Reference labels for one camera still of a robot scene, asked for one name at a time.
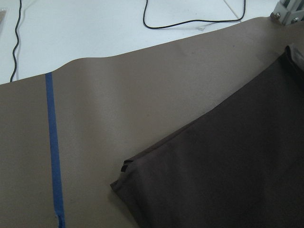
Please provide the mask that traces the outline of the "aluminium frame post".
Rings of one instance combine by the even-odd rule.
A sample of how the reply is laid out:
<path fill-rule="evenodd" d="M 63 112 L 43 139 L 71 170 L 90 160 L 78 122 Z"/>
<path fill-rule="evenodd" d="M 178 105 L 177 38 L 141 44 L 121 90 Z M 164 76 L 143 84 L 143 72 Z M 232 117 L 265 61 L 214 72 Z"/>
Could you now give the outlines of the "aluminium frame post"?
<path fill-rule="evenodd" d="M 303 21 L 304 0 L 279 0 L 270 17 L 285 26 Z"/>

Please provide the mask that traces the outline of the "dark brown t-shirt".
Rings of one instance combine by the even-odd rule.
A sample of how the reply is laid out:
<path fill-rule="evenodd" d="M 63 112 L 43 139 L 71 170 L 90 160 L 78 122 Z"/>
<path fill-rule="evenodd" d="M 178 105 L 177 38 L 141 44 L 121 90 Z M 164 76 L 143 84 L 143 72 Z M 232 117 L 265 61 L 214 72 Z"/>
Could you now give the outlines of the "dark brown t-shirt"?
<path fill-rule="evenodd" d="M 288 45 L 214 109 L 123 163 L 142 228 L 304 225 L 304 56 Z"/>

